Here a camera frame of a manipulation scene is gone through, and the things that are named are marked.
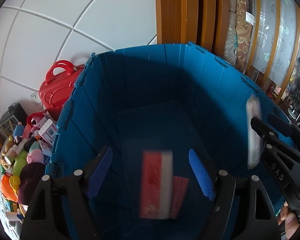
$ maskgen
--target orange plush toy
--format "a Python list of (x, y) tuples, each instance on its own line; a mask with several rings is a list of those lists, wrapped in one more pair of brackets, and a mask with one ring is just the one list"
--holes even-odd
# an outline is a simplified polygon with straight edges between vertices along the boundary
[(18, 202), (18, 197), (10, 186), (9, 177), (6, 175), (1, 177), (0, 190), (6, 199)]

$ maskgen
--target suitcase handle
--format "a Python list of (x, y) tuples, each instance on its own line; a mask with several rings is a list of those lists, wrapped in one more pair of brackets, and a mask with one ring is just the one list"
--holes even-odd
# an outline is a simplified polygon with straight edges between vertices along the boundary
[(52, 67), (48, 70), (47, 75), (46, 75), (45, 85), (48, 85), (51, 83), (51, 79), (54, 77), (53, 70), (57, 67), (61, 67), (64, 70), (66, 70), (68, 76), (70, 76), (71, 74), (73, 74), (75, 72), (75, 70), (74, 70), (75, 66), (70, 61), (59, 60), (59, 61), (55, 62), (52, 65)]

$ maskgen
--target screw head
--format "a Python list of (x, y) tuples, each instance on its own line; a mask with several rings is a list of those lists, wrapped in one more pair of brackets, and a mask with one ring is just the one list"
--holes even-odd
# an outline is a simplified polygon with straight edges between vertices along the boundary
[(47, 181), (48, 179), (50, 179), (49, 175), (43, 175), (41, 178), (43, 181)]
[(259, 181), (259, 177), (257, 175), (252, 175), (251, 179), (253, 181)]
[(74, 174), (75, 176), (80, 176), (82, 173), (83, 173), (82, 170), (75, 170), (73, 174)]
[(227, 176), (227, 175), (228, 175), (228, 172), (225, 171), (225, 170), (220, 170), (220, 171), (219, 171), (219, 174), (220, 174), (221, 176)]

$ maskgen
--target blue plastic crate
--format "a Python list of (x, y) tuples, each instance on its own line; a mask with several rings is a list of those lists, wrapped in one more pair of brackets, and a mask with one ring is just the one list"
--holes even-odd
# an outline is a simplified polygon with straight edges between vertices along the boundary
[[(46, 173), (81, 169), (104, 145), (113, 162), (90, 201), (104, 239), (195, 239), (210, 215), (188, 162), (200, 147), (234, 176), (258, 175), (278, 209), (281, 194), (260, 164), (247, 170), (246, 102), (255, 94), (266, 122), (269, 113), (289, 121), (249, 78), (207, 50), (189, 44), (141, 46), (92, 54), (58, 121)], [(281, 134), (280, 139), (291, 143)], [(174, 175), (190, 179), (176, 220), (138, 217), (143, 149), (172, 149)], [(77, 234), (63, 201), (71, 238)]]

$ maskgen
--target wooden frame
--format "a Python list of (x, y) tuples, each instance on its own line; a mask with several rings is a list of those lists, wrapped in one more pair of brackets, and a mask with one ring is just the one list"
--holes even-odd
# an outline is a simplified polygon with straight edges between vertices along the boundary
[(294, 49), (293, 49), (293, 54), (292, 54), (292, 59), (291, 59), (291, 63), (290, 63), (289, 69), (288, 69), (287, 74), (286, 74), (286, 76), (284, 78), (284, 81), (282, 83), (282, 87), (281, 87), (281, 90), (279, 92), (279, 95), (277, 96), (277, 98), (274, 101), (276, 105), (279, 103), (279, 101), (280, 101), (280, 99), (281, 99), (284, 91), (287, 88), (287, 85), (289, 83), (291, 74), (293, 72), (294, 65), (296, 64), (296, 60), (297, 60), (297, 55), (298, 55), (298, 50), (299, 50), (299, 45), (300, 45), (300, 8), (299, 8), (299, 6), (297, 4), (296, 4), (296, 10), (297, 10), (297, 33), (296, 33), (296, 40), (295, 40), (295, 43), (294, 43)]
[(266, 72), (265, 75), (263, 76), (263, 79), (261, 81), (261, 85), (260, 87), (263, 89), (263, 86), (265, 85), (269, 72), (271, 71), (274, 59), (275, 59), (275, 55), (277, 52), (277, 48), (278, 48), (278, 43), (279, 43), (279, 33), (280, 33), (280, 16), (281, 16), (281, 0), (276, 0), (276, 4), (277, 4), (277, 17), (276, 17), (276, 24), (275, 24), (275, 31), (274, 31), (274, 43), (273, 43), (273, 48), (271, 50), (271, 54), (270, 54), (270, 58), (269, 58), (269, 62), (266, 68)]
[(199, 0), (197, 43), (210, 52), (214, 39), (215, 20), (216, 0)]
[(181, 0), (155, 0), (157, 43), (180, 43)]
[(181, 43), (196, 43), (199, 0), (181, 0)]
[(229, 0), (217, 0), (216, 22), (212, 48), (214, 54), (223, 57), (229, 25)]
[(246, 73), (249, 73), (249, 70), (252, 66), (252, 61), (254, 60), (255, 56), (256, 56), (256, 48), (257, 48), (257, 40), (258, 40), (258, 31), (260, 28), (260, 11), (261, 11), (261, 0), (257, 0), (256, 2), (256, 13), (258, 16), (255, 17), (256, 19), (256, 23), (255, 23), (255, 32), (254, 32), (254, 36), (253, 36), (253, 44), (251, 47), (251, 52), (250, 52), (250, 56), (249, 56), (249, 60), (248, 60), (248, 64), (247, 64), (247, 68), (246, 68)]

